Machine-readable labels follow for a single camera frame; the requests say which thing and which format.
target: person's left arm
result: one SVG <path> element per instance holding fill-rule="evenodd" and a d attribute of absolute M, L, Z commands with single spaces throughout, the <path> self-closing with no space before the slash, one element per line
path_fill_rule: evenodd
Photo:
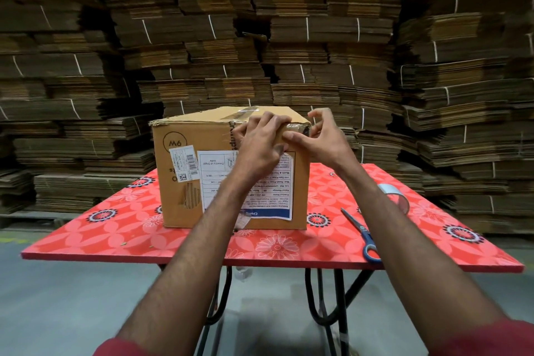
<path fill-rule="evenodd" d="M 240 148 L 233 170 L 118 332 L 122 344 L 135 343 L 139 351 L 158 356 L 193 354 L 236 218 L 252 186 L 272 172 L 287 149 L 286 144 L 274 145 L 274 140 L 278 128 L 290 121 L 266 112 L 234 129 Z"/>

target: cardboard box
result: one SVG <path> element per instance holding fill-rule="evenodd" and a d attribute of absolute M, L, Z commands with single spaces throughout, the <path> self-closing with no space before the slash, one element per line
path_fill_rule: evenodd
<path fill-rule="evenodd" d="M 289 107 L 219 107 L 151 122 L 166 227 L 195 225 L 219 180 L 233 166 L 237 147 L 231 130 L 265 111 L 292 118 L 278 130 L 276 143 L 288 127 L 301 132 L 310 128 L 309 121 Z M 310 159 L 305 150 L 291 144 L 286 153 L 277 171 L 247 198 L 244 208 L 252 219 L 246 228 L 306 229 Z M 288 219 L 267 218 L 278 216 Z"/>

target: wall of stacked cardboard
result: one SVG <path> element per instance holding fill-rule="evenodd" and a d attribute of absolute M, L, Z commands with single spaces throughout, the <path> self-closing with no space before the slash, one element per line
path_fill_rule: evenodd
<path fill-rule="evenodd" d="M 288 105 L 478 231 L 534 232 L 534 0 L 0 3 L 1 212 L 120 190 L 153 118 Z"/>

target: scissors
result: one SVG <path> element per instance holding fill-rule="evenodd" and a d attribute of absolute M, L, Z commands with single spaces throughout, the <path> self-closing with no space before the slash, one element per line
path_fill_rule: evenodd
<path fill-rule="evenodd" d="M 370 263 L 381 263 L 382 259 L 380 259 L 380 257 L 374 258 L 369 254 L 369 250 L 377 252 L 377 247 L 375 246 L 374 241 L 371 238 L 369 230 L 365 228 L 362 224 L 357 222 L 356 219 L 351 216 L 345 209 L 341 209 L 341 212 L 343 213 L 345 218 L 347 218 L 352 223 L 352 225 L 354 225 L 356 229 L 361 232 L 362 237 L 364 238 L 364 259 Z"/>

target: barcode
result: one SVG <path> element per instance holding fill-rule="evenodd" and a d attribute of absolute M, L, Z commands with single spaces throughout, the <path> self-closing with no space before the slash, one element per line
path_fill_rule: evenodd
<path fill-rule="evenodd" d="M 194 155 L 186 155 L 187 165 L 189 166 L 189 175 L 198 174 L 197 161 Z"/>

